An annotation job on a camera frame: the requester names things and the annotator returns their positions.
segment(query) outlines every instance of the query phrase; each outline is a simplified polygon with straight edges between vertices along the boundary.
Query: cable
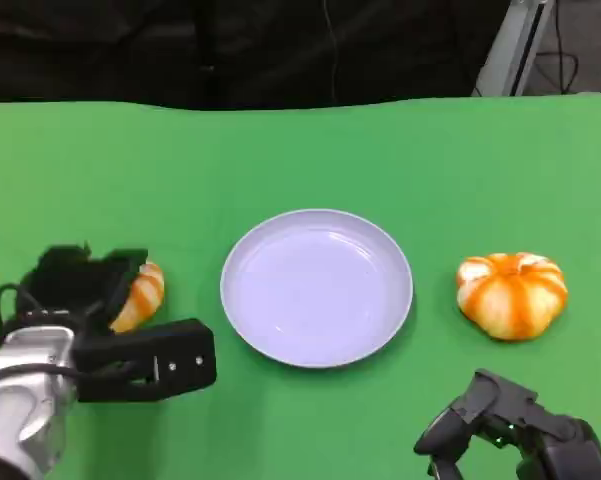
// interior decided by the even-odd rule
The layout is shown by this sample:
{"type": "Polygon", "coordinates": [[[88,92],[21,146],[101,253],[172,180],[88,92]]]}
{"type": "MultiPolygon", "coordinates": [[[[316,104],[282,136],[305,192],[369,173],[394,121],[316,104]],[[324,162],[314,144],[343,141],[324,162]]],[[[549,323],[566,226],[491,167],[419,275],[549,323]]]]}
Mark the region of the cable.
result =
{"type": "Polygon", "coordinates": [[[340,52],[338,50],[338,38],[333,30],[333,23],[331,23],[331,15],[329,15],[329,5],[327,2],[328,0],[322,0],[322,10],[324,11],[324,18],[327,22],[327,28],[329,29],[331,45],[333,46],[333,65],[331,66],[331,103],[333,106],[336,106],[338,105],[338,95],[336,93],[336,75],[338,73],[340,52]]]}
{"type": "Polygon", "coordinates": [[[556,26],[556,40],[558,42],[558,75],[560,84],[560,94],[565,95],[567,91],[564,88],[564,49],[562,45],[562,31],[560,30],[560,0],[555,0],[554,21],[556,26]]]}
{"type": "Polygon", "coordinates": [[[62,367],[60,365],[52,365],[50,363],[27,363],[23,365],[13,365],[11,367],[1,368],[0,380],[31,373],[46,373],[48,375],[62,375],[73,380],[113,381],[126,378],[128,371],[129,368],[113,371],[85,373],[76,370],[75,368],[62,367]]]}
{"type": "MultiPolygon", "coordinates": [[[[573,83],[576,80],[576,77],[578,76],[578,73],[580,72],[580,59],[578,58],[577,55],[573,54],[573,53],[568,53],[568,52],[553,52],[553,51],[548,51],[548,52],[538,52],[536,54],[537,57],[550,57],[550,56],[559,56],[560,58],[568,58],[573,62],[573,70],[571,72],[571,78],[569,78],[569,82],[566,85],[565,88],[565,93],[564,94],[570,94],[573,93],[571,91],[571,87],[573,86],[573,83]]],[[[555,87],[561,94],[562,90],[560,90],[560,86],[556,84],[556,82],[549,77],[549,75],[540,67],[540,65],[538,65],[538,63],[536,62],[535,65],[536,69],[538,70],[538,72],[553,86],[555,87]]]]}
{"type": "MultiPolygon", "coordinates": [[[[4,285],[0,285],[0,302],[2,301],[2,295],[7,290],[14,290],[16,293],[18,293],[18,295],[24,297],[24,299],[27,300],[35,310],[42,310],[40,303],[33,298],[33,296],[22,285],[18,285],[17,283],[5,283],[4,285]]],[[[2,329],[3,326],[4,320],[2,319],[2,309],[0,306],[0,329],[2,329]]]]}

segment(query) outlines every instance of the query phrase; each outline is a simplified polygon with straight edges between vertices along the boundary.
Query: green table surface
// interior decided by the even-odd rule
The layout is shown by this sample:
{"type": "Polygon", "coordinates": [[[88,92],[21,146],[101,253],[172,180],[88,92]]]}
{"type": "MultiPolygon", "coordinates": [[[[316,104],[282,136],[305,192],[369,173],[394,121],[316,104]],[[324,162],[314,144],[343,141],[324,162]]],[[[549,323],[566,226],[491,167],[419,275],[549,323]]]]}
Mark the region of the green table surface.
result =
{"type": "MultiPolygon", "coordinates": [[[[166,273],[157,321],[198,316],[218,381],[160,404],[75,405],[51,478],[427,478],[412,447],[485,367],[537,389],[601,438],[601,95],[199,113],[128,104],[0,105],[0,282],[45,247],[145,246],[166,273]],[[230,327],[219,279],[256,223],[300,208],[361,215],[413,269],[405,327],[349,368],[268,360],[230,327]],[[565,313],[536,341],[491,341],[458,312],[468,255],[554,258],[565,313]]],[[[481,440],[467,478],[514,479],[481,440]]]]}

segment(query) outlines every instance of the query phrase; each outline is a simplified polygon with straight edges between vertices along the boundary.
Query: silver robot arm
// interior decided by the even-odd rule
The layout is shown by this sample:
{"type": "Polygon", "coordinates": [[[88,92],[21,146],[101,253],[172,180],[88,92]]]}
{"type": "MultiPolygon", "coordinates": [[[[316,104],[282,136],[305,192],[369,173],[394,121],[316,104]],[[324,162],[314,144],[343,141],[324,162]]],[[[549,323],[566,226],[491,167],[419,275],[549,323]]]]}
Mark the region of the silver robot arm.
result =
{"type": "MultiPolygon", "coordinates": [[[[61,326],[22,328],[0,347],[0,370],[26,364],[73,367],[72,330],[61,326]]],[[[0,380],[0,480],[42,480],[60,458],[65,416],[75,397],[74,381],[28,373],[0,380]]]]}

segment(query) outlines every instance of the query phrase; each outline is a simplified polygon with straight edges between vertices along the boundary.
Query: orange pumpkin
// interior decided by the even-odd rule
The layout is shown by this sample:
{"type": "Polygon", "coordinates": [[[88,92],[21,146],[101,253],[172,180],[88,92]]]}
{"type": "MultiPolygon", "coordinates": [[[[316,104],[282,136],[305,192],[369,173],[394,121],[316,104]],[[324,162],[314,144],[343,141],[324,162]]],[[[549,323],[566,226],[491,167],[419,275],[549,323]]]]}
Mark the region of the orange pumpkin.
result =
{"type": "Polygon", "coordinates": [[[458,305],[490,336],[527,340],[542,334],[567,301],[562,270],[531,253],[470,257],[458,269],[458,305]]]}
{"type": "Polygon", "coordinates": [[[111,324],[111,329],[116,333],[134,330],[153,316],[163,298],[162,270],[155,263],[147,262],[140,267],[138,276],[131,284],[129,298],[111,324]]]}

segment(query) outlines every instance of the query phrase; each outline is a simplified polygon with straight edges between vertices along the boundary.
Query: white plate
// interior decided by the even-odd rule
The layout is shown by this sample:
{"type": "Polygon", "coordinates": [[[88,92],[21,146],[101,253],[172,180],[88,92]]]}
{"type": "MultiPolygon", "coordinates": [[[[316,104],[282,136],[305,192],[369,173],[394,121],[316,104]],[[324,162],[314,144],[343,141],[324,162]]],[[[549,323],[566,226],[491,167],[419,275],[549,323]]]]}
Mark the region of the white plate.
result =
{"type": "Polygon", "coordinates": [[[271,218],[233,248],[220,294],[256,350],[301,367],[345,365],[382,348],[404,323],[413,283],[396,242],[335,210],[271,218]]]}

